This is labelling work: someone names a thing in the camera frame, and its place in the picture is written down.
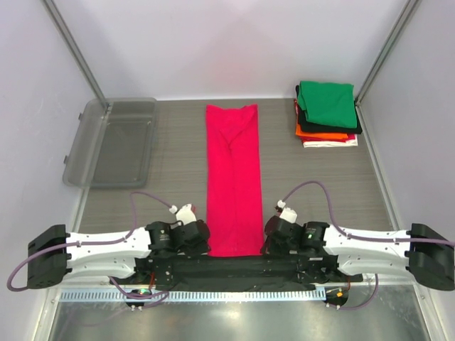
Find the crimson red t-shirt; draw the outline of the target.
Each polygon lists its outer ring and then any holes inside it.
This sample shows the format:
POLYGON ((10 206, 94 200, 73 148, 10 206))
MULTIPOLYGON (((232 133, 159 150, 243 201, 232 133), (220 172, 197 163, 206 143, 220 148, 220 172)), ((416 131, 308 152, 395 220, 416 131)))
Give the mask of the crimson red t-shirt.
POLYGON ((258 107, 205 112, 210 255, 258 256, 264 243, 258 107))

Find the clear plastic bin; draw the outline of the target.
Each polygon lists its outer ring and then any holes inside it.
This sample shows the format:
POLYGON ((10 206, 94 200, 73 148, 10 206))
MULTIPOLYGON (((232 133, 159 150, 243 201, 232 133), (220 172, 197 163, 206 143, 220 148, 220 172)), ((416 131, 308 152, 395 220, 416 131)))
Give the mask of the clear plastic bin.
POLYGON ((149 176, 156 100, 142 98, 94 99, 80 115, 63 182, 97 189, 136 189, 149 176))

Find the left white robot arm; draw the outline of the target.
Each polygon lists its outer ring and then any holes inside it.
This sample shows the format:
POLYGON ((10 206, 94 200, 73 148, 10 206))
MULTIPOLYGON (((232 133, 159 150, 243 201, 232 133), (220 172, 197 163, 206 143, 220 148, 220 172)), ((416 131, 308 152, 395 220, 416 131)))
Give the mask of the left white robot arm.
POLYGON ((76 277, 110 276, 146 282, 149 259, 184 254, 200 256, 210 250, 210 231, 202 220, 176 226, 152 222, 134 230, 105 234, 68 233, 64 224, 49 227, 28 244, 28 255, 38 255, 27 266, 27 288, 42 289, 76 277))

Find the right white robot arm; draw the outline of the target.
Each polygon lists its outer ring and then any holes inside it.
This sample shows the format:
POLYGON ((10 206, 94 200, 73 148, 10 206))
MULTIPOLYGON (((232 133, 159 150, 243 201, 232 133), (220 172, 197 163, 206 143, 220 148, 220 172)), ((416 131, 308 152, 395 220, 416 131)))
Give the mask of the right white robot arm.
POLYGON ((454 290, 454 243, 425 224, 380 232, 326 222, 299 225, 275 215, 264 231, 262 254, 295 260, 302 283, 359 281, 364 274, 377 274, 410 278, 439 291, 454 290))

